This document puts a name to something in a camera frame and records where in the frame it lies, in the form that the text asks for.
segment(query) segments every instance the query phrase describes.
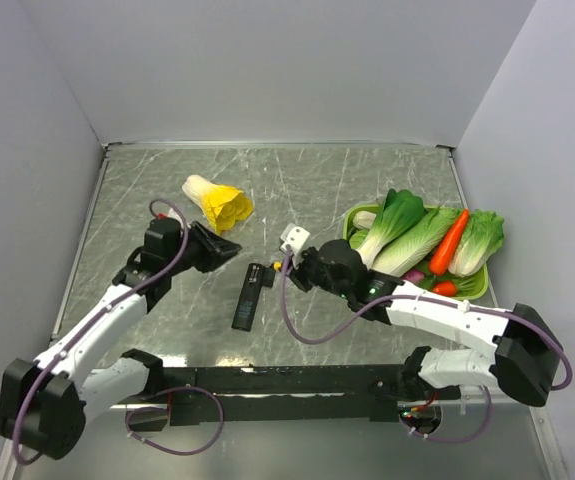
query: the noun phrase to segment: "leafy green vegetable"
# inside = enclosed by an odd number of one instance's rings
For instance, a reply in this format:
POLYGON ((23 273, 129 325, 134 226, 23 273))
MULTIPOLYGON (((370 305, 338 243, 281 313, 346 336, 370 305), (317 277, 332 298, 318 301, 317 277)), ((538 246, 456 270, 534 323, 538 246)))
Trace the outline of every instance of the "leafy green vegetable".
POLYGON ((365 237, 367 237, 368 232, 369 230, 358 230, 356 233, 354 233, 349 238, 349 245, 351 246, 351 248, 356 250, 358 247, 360 247, 365 241, 365 237))
POLYGON ((354 228, 357 228, 358 230, 369 230, 374 224, 374 218, 376 218, 375 213, 361 210, 360 212, 356 212, 356 215, 354 215, 354 218, 352 219, 352 223, 354 228))
POLYGON ((415 226, 387 245, 371 268, 388 275, 403 276, 440 243, 459 214, 459 209, 450 207, 431 210, 415 226))
POLYGON ((454 278, 452 280, 458 288, 458 293, 462 295, 463 292, 468 292, 476 287, 476 279, 474 277, 454 278))
POLYGON ((365 241, 356 249, 367 268, 371 268, 376 255, 385 245, 416 225, 424 214, 422 198, 409 190, 398 193, 393 188, 389 190, 365 241))
POLYGON ((414 268, 416 270, 420 270, 421 272, 423 272, 425 274, 425 276, 431 275, 431 272, 429 271, 429 261, 428 260, 423 260, 422 262, 414 265, 414 268))
POLYGON ((504 221, 496 212, 476 210, 472 213, 449 264, 449 271, 457 277, 466 277, 480 270, 503 244, 504 221))

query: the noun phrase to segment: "white wall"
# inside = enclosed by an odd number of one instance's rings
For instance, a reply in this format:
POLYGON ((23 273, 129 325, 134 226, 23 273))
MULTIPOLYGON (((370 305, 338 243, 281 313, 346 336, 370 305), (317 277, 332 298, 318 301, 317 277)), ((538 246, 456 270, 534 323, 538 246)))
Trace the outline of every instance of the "white wall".
POLYGON ((103 142, 456 145, 534 0, 21 0, 103 142))
POLYGON ((47 344, 100 155, 23 7, 0 0, 0 381, 47 344))
MULTIPOLYGON (((500 299, 536 307, 575 365, 575 2, 538 0, 456 162, 472 205, 507 218, 500 299)), ((549 405, 575 479, 575 380, 549 405)))

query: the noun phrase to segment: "gray marble table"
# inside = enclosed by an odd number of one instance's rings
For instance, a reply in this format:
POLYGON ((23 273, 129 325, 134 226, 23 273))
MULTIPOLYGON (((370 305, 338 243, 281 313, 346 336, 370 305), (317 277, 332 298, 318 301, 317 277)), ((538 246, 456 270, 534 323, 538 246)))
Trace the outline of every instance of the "gray marble table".
MULTIPOLYGON (((254 213, 224 234, 244 249, 216 272, 177 276, 172 290, 119 340, 103 365, 130 348, 155 354, 167 366, 192 367, 400 363, 417 346, 455 348, 418 330, 368 321, 356 322, 326 344, 302 345, 283 324, 278 285, 263 290, 250 333, 230 328, 247 265, 281 258, 278 238, 288 223, 312 232, 320 246, 342 236, 346 211, 373 203, 391 187, 407 188, 426 204, 460 206, 451 161, 447 150, 403 145, 110 151, 59 333, 96 304, 142 243, 150 199, 167 197, 190 221, 202 218, 181 190, 187 176, 198 173, 235 185, 253 200, 254 213)), ((322 291, 305 294, 290 286, 288 302, 299 330, 310 337, 323 335, 351 313, 341 299, 322 291)), ((491 305, 491 299, 483 297, 481 303, 491 305)))

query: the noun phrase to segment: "orange carrot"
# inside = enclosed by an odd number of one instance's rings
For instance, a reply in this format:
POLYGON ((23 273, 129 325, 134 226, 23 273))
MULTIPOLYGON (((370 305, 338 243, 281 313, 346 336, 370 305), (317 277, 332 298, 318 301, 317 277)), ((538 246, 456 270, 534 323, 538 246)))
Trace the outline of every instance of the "orange carrot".
POLYGON ((443 275, 447 271, 468 220, 469 210, 464 209, 438 245, 438 250, 429 261, 429 271, 434 275, 443 275))
POLYGON ((458 293, 458 288, 454 282, 447 281, 437 283, 431 291, 443 297, 455 297, 456 293, 458 293))

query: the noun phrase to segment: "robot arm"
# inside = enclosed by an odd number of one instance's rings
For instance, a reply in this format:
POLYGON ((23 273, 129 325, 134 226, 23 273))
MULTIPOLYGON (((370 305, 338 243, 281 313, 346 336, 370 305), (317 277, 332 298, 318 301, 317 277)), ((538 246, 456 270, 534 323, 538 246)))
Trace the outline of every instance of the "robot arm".
POLYGON ((16 359, 7 367, 0 391, 0 435, 12 438, 21 405, 41 375, 43 380, 24 415, 20 443, 55 459, 74 447, 87 422, 112 405, 161 389, 162 361, 145 352, 131 350, 107 369, 92 369, 171 289, 173 276, 192 267, 203 273, 213 271, 241 249, 193 222, 184 255, 160 275, 179 253, 183 235, 173 218, 152 220, 143 246, 129 256, 90 313, 33 362, 16 359), (146 288, 133 290, 157 275, 146 288), (106 313, 99 318, 103 310, 106 313))
POLYGON ((498 386, 520 403, 545 405, 560 362, 556 349, 562 347, 533 308, 484 308, 427 292, 368 270, 346 240, 329 241, 320 250, 310 247, 309 232, 293 224, 281 240, 281 250, 291 258, 289 278, 301 290, 318 287, 338 295, 354 312, 387 297, 362 317, 417 328, 467 347, 416 349, 415 360, 422 356, 418 376, 431 387, 498 386))

